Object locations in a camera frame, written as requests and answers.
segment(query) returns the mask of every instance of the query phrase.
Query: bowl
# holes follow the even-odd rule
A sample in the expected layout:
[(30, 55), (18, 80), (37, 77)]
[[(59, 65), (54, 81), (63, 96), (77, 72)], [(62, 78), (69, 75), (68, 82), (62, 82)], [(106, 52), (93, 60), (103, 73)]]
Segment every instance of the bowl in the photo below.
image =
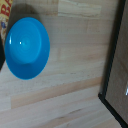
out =
[(5, 57), (10, 71), (28, 80), (39, 75), (47, 64), (50, 42), (41, 22), (23, 18), (10, 29), (5, 41)]

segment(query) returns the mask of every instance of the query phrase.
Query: blue bowl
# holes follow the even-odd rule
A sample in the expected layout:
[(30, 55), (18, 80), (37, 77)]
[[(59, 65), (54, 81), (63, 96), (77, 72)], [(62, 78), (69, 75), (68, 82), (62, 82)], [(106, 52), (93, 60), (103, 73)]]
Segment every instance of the blue bowl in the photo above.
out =
[(5, 57), (10, 71), (28, 80), (44, 69), (50, 52), (50, 42), (44, 26), (34, 18), (17, 21), (5, 42)]

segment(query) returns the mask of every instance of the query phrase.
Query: black object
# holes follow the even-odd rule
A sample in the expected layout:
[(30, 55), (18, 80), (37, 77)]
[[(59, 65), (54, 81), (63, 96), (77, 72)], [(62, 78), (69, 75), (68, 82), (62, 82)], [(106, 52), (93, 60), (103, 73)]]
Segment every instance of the black object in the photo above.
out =
[(5, 61), (4, 48), (0, 37), (0, 71), (3, 67), (4, 61)]
[(111, 114), (115, 117), (115, 119), (120, 123), (122, 128), (128, 128), (128, 124), (115, 111), (115, 109), (108, 103), (108, 101), (105, 99), (105, 97), (106, 97), (106, 92), (107, 92), (107, 88), (108, 88), (108, 82), (109, 82), (109, 77), (110, 77), (111, 68), (112, 68), (112, 64), (113, 64), (113, 59), (114, 59), (114, 55), (115, 55), (116, 45), (117, 45), (117, 41), (118, 41), (118, 35), (119, 35), (119, 31), (120, 31), (120, 26), (121, 26), (122, 16), (123, 16), (123, 12), (124, 12), (125, 2), (126, 2), (126, 0), (121, 0), (120, 12), (118, 13), (119, 17), (118, 17), (118, 23), (117, 23), (115, 39), (114, 39), (115, 43), (112, 46), (112, 52), (110, 54), (111, 56), (109, 59), (108, 70), (106, 72), (106, 79), (104, 82), (103, 91), (98, 95), (101, 102), (106, 106), (106, 108), (111, 112)]

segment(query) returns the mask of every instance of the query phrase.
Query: packaging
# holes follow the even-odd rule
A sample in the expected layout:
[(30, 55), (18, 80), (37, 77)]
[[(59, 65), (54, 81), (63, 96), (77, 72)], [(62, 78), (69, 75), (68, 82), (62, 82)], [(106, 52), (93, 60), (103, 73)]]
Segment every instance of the packaging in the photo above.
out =
[(0, 0), (0, 36), (4, 45), (13, 0)]

